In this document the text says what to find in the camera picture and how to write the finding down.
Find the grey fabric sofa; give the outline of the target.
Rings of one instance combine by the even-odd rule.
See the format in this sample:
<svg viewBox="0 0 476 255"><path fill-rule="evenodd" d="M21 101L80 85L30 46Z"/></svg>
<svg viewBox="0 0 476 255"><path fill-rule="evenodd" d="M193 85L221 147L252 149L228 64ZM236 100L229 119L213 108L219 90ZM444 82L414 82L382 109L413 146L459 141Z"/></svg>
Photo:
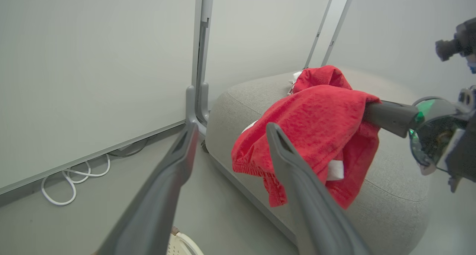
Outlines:
<svg viewBox="0 0 476 255"><path fill-rule="evenodd" d="M287 205L270 207L263 180L232 169L231 150L242 131L291 87L293 72L262 77L226 89L214 101L203 149L221 173L292 243L296 235ZM379 148L348 219L375 255L409 255L428 225L430 177L423 176L407 140L379 131Z"/></svg>

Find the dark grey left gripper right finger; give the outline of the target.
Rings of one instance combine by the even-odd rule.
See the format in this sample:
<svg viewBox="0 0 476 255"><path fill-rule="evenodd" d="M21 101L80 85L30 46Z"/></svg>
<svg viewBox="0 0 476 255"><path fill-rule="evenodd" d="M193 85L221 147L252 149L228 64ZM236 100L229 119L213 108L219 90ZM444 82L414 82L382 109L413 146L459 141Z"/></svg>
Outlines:
<svg viewBox="0 0 476 255"><path fill-rule="evenodd" d="M284 187L299 255L372 255L325 185L276 123L266 126L275 175Z"/></svg>

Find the beige plastic laundry basket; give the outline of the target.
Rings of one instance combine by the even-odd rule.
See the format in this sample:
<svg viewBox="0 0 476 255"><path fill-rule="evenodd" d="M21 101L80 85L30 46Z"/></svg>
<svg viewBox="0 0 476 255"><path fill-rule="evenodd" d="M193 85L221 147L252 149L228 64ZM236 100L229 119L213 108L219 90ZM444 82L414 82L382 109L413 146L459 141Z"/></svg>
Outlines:
<svg viewBox="0 0 476 255"><path fill-rule="evenodd" d="M168 242L167 255L204 255L198 245L173 226Z"/></svg>

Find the wide white partition panel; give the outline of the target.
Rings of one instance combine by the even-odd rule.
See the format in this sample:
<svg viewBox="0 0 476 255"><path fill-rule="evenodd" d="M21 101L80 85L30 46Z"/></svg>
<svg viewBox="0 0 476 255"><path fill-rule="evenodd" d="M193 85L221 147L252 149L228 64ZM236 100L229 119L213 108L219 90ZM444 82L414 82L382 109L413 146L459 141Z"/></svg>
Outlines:
<svg viewBox="0 0 476 255"><path fill-rule="evenodd" d="M196 0L0 0L0 194L185 119Z"/></svg>

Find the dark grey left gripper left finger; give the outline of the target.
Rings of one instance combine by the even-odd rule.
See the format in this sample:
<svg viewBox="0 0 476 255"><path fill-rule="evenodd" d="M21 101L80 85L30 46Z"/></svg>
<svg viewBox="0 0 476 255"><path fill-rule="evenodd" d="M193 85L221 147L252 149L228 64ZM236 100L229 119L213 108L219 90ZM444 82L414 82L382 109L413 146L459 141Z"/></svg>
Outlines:
<svg viewBox="0 0 476 255"><path fill-rule="evenodd" d="M185 126L96 255L167 255L181 187L192 174L197 124Z"/></svg>

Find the red cloth garment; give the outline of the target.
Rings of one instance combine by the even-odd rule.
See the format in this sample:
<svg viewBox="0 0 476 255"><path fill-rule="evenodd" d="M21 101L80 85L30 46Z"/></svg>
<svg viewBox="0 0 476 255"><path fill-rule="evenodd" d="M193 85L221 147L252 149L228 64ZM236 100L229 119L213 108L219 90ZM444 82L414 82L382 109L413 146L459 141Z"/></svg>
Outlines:
<svg viewBox="0 0 476 255"><path fill-rule="evenodd" d="M231 151L232 169L261 177L271 207L287 203L266 136L267 124L276 123L339 206L347 209L379 147L379 128L363 121L365 107L372 103L381 100L353 90L338 68L305 69L292 94L273 104L238 137Z"/></svg>

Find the grey partition leg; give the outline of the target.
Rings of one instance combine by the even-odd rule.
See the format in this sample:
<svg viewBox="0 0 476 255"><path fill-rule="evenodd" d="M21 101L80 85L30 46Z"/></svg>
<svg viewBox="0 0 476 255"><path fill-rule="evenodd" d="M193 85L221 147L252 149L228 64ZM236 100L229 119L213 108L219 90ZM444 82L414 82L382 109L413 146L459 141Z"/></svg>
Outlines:
<svg viewBox="0 0 476 255"><path fill-rule="evenodd" d="M203 82L199 86L198 92L198 99L197 99L197 106L196 106L196 114L198 119L204 125L207 125L209 121L209 84L207 82Z"/></svg>
<svg viewBox="0 0 476 255"><path fill-rule="evenodd" d="M205 138L207 128L198 120L197 114L195 113L195 94L194 86L188 86L186 88L186 123L197 124L199 134Z"/></svg>

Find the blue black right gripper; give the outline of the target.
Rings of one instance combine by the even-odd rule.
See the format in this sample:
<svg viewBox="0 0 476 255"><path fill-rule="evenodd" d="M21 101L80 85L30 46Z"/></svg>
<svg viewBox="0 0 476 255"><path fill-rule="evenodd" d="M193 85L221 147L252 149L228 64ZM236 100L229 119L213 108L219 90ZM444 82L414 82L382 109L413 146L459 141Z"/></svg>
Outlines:
<svg viewBox="0 0 476 255"><path fill-rule="evenodd" d="M363 120L406 138L421 174L449 174L455 192L462 179L476 183L476 86L461 89L456 102L427 96L412 105L367 103Z"/></svg>

